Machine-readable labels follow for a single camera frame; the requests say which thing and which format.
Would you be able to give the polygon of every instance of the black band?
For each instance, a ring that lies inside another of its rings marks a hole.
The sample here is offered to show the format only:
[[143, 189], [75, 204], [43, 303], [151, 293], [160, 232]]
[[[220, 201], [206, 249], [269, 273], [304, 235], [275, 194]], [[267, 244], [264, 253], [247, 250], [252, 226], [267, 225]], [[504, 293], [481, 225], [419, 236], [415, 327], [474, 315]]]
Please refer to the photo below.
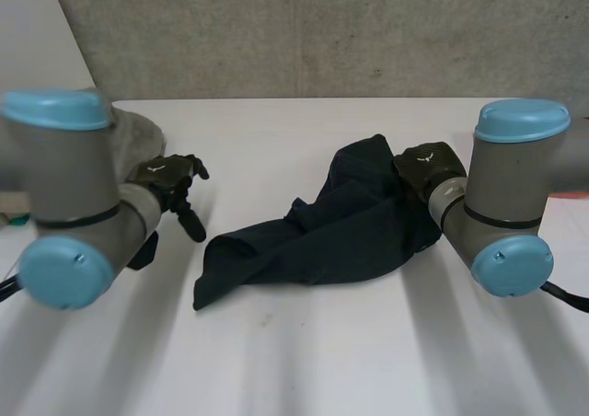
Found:
[[45, 221], [35, 218], [35, 223], [39, 227], [44, 229], [70, 229], [73, 227], [83, 227], [85, 225], [95, 225], [108, 220], [119, 213], [119, 205], [110, 208], [108, 211], [101, 212], [100, 214], [85, 216], [84, 218], [78, 218], [70, 221]]
[[540, 223], [542, 223], [541, 216], [530, 221], [497, 220], [473, 211], [466, 204], [464, 205], [464, 212], [466, 212], [470, 218], [477, 220], [480, 223], [492, 225], [493, 227], [501, 227], [503, 229], [531, 229], [533, 227], [538, 227]]
[[462, 200], [464, 200], [464, 195], [460, 195], [459, 197], [455, 198], [450, 204], [448, 204], [445, 207], [444, 213], [442, 214], [442, 217], [440, 218], [440, 229], [442, 229], [442, 233], [444, 233], [445, 216], [448, 215], [448, 212], [450, 212], [450, 209], [452, 209], [454, 206], [456, 206], [456, 204], [458, 202], [461, 202]]

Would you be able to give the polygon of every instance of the gray cloth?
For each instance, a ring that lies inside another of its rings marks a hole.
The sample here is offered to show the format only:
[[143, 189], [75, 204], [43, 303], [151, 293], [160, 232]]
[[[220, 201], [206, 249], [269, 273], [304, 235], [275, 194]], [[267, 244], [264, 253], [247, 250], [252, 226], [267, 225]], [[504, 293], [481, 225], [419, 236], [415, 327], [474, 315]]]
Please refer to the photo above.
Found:
[[110, 98], [98, 89], [90, 88], [88, 91], [100, 94], [112, 121], [111, 145], [119, 182], [124, 181], [139, 163], [164, 154], [164, 134], [155, 123], [143, 115], [115, 108]]

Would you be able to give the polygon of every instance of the white tabletop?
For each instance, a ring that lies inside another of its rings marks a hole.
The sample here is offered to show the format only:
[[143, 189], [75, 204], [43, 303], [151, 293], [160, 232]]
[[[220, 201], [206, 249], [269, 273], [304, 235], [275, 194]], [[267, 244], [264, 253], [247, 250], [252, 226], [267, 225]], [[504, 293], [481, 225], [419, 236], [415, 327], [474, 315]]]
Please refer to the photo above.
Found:
[[[488, 99], [126, 101], [211, 179], [191, 201], [209, 237], [313, 202], [336, 150], [382, 133], [394, 153], [445, 141], [464, 163]], [[589, 203], [551, 200], [551, 278], [589, 295]], [[192, 310], [203, 245], [172, 216], [156, 261], [96, 304], [0, 306], [0, 414], [31, 416], [586, 415], [589, 316], [538, 293], [486, 294], [442, 239], [366, 283], [246, 286]], [[27, 228], [0, 232], [4, 272]]]

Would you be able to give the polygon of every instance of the black cable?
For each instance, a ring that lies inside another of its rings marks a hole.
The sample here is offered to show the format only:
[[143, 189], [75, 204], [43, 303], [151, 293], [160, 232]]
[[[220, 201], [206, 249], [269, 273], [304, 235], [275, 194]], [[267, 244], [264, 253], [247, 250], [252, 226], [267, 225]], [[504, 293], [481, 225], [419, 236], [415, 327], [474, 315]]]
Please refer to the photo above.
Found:
[[576, 308], [577, 310], [589, 313], [589, 298], [570, 294], [561, 287], [558, 287], [556, 284], [550, 283], [548, 281], [546, 281], [544, 285], [540, 287], [540, 289], [568, 304], [569, 306]]
[[10, 278], [0, 283], [0, 303], [7, 300], [10, 296], [20, 291], [22, 287], [18, 285], [17, 276], [11, 276]]

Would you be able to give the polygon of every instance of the gray wall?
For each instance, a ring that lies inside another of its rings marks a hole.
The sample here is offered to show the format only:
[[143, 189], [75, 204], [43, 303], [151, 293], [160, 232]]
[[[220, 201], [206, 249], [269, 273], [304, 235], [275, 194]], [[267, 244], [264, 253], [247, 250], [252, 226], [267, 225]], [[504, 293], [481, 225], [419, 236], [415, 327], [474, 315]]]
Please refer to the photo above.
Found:
[[589, 0], [60, 0], [114, 98], [546, 96], [589, 113]]

